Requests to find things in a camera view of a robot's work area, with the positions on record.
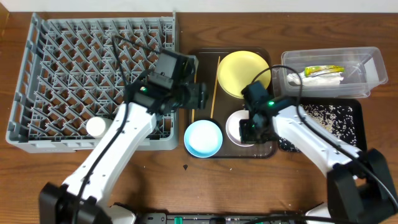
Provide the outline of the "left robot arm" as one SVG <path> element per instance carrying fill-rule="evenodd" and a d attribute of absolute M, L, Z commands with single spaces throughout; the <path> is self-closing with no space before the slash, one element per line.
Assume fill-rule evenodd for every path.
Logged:
<path fill-rule="evenodd" d="M 126 86 L 125 93 L 126 102 L 84 163 L 61 186 L 47 183 L 41 190 L 41 223 L 135 223 L 132 211 L 108 205 L 121 172 L 153 132 L 158 114 L 178 108 L 203 109 L 208 99 L 204 83 L 164 88 L 135 81 Z"/>

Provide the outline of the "wooden chopstick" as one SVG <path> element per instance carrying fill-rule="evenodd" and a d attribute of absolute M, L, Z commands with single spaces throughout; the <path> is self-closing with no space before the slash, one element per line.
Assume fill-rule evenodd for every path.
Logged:
<path fill-rule="evenodd" d="M 211 118 L 211 119 L 213 119 L 214 109 L 215 109 L 216 92 L 217 92 L 217 87 L 218 87 L 218 68 L 219 68 L 219 65 L 220 65 L 220 60 L 221 60 L 221 57 L 218 56 L 218 63 L 217 63 L 217 67 L 216 67 L 215 83 L 214 83 L 214 89 L 213 89 L 213 97 L 212 97 L 212 102 L 211 102 L 211 112 L 210 112 L 210 118 Z"/>
<path fill-rule="evenodd" d="M 197 82 L 197 73 L 194 75 L 194 83 Z M 192 109 L 192 117 L 191 117 L 191 123 L 195 122 L 195 109 Z"/>

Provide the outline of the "white napkin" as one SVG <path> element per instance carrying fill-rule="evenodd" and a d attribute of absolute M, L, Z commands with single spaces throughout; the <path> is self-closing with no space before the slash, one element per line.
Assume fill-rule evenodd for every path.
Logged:
<path fill-rule="evenodd" d="M 328 85 L 339 85 L 343 81 L 341 73 L 327 73 L 315 77 L 306 77 L 304 73 L 290 73 L 287 75 L 287 81 L 294 83 L 295 85 L 304 86 L 328 86 Z"/>

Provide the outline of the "light blue bowl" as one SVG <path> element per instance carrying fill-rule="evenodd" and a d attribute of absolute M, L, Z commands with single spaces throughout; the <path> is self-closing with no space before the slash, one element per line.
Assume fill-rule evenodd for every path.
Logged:
<path fill-rule="evenodd" d="M 183 137 L 186 150 L 194 157 L 214 156 L 223 143 L 221 129 L 212 121 L 199 120 L 188 126 Z"/>

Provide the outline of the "yellow round plate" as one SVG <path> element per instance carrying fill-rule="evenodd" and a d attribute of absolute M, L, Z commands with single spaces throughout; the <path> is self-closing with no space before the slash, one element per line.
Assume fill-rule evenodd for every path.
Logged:
<path fill-rule="evenodd" d="M 243 99 L 241 91 L 267 68 L 268 63 L 259 54 L 236 51 L 221 60 L 217 69 L 218 83 L 227 94 Z"/>

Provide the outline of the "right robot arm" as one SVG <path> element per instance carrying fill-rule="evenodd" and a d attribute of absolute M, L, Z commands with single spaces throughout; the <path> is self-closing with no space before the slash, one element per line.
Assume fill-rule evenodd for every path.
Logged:
<path fill-rule="evenodd" d="M 397 192 L 386 158 L 362 151 L 307 116 L 298 100 L 274 98 L 260 82 L 241 92 L 249 118 L 239 122 L 241 142 L 262 144 L 284 138 L 326 177 L 327 201 L 303 215 L 281 221 L 304 223 L 380 223 L 397 214 Z"/>

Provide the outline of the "pale pink bowl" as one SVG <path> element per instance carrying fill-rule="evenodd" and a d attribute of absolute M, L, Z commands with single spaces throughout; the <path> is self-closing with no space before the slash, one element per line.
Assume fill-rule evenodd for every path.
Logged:
<path fill-rule="evenodd" d="M 243 144 L 241 142 L 241 136 L 239 132 L 239 122 L 242 119 L 249 118 L 249 111 L 247 110 L 238 110 L 232 113 L 226 121 L 226 134 L 228 138 L 237 146 L 240 147 L 250 147 L 252 144 Z"/>

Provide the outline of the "green snack wrapper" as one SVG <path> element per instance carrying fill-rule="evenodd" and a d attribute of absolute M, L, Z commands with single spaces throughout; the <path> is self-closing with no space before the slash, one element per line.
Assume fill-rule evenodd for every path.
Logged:
<path fill-rule="evenodd" d="M 317 66 L 305 67 L 304 75 L 306 77 L 315 77 L 329 73 L 340 73 L 344 72 L 344 70 L 345 70 L 344 67 L 338 65 L 317 65 Z"/>

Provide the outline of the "white cup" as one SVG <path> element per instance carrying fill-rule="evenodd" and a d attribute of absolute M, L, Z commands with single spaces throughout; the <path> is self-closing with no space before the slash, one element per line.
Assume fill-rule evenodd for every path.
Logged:
<path fill-rule="evenodd" d="M 112 124 L 112 120 L 102 117 L 92 117 L 86 124 L 88 134 L 94 138 L 102 138 Z"/>

